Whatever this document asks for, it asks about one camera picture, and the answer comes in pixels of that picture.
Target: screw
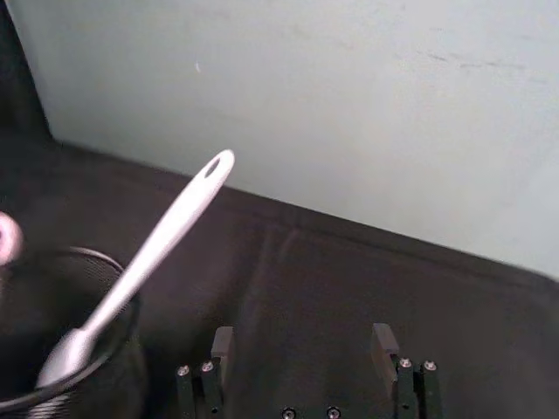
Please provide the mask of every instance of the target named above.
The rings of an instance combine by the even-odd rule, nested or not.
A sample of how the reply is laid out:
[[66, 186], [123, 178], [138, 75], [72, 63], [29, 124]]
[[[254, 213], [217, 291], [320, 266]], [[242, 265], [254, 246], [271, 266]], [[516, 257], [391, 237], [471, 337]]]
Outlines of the screw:
[[404, 368], [411, 367], [411, 361], [408, 358], [402, 358], [400, 360], [400, 367], [404, 367]]
[[204, 364], [202, 364], [202, 371], [207, 373], [209, 371], [211, 371], [213, 369], [213, 362], [211, 361], [207, 361]]
[[282, 419], [295, 419], [296, 416], [295, 411], [291, 408], [283, 409], [281, 412]]
[[435, 364], [433, 361], [425, 361], [423, 366], [429, 371], [435, 371], [437, 369], [437, 364]]
[[188, 365], [184, 365], [182, 367], [179, 367], [176, 371], [176, 374], [180, 377], [188, 374], [190, 372], [190, 368]]
[[330, 408], [326, 413], [328, 415], [328, 419], [340, 419], [340, 417], [342, 417], [342, 412], [340, 412], [338, 408]]

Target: pink object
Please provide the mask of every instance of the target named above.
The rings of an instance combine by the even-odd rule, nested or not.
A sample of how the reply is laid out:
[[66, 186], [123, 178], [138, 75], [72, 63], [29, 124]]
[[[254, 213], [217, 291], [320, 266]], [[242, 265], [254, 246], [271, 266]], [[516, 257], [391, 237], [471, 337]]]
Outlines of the pink object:
[[21, 249], [22, 236], [17, 223], [0, 212], [0, 266], [17, 257]]

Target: black tablecloth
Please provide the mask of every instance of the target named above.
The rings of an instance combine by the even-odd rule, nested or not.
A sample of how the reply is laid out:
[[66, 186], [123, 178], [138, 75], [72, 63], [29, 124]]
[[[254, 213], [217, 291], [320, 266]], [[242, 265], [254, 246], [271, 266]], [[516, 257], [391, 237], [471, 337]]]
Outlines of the black tablecloth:
[[[0, 210], [28, 248], [77, 244], [126, 263], [188, 180], [14, 134], [0, 147]], [[556, 418], [558, 290], [528, 271], [225, 189], [141, 292], [147, 417], [177, 417], [175, 368], [206, 357], [224, 324], [238, 337], [234, 417], [279, 417], [286, 405], [384, 412], [369, 338], [386, 322], [404, 354], [438, 363], [447, 417]]]

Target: white wall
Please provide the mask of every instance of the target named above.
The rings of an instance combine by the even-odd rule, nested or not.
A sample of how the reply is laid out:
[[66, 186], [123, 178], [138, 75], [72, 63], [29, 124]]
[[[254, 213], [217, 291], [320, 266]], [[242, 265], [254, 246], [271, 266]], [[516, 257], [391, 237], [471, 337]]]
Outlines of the white wall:
[[559, 3], [10, 1], [54, 135], [559, 275]]

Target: white spatula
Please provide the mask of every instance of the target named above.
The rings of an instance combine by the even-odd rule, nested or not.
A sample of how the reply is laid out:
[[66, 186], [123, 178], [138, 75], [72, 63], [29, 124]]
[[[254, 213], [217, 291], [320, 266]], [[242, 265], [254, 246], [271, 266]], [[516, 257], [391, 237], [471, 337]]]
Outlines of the white spatula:
[[36, 387], [63, 380], [87, 364], [100, 333], [202, 215], [224, 184], [234, 162], [232, 151], [222, 151], [184, 188], [86, 323], [68, 332], [53, 348], [39, 373]]

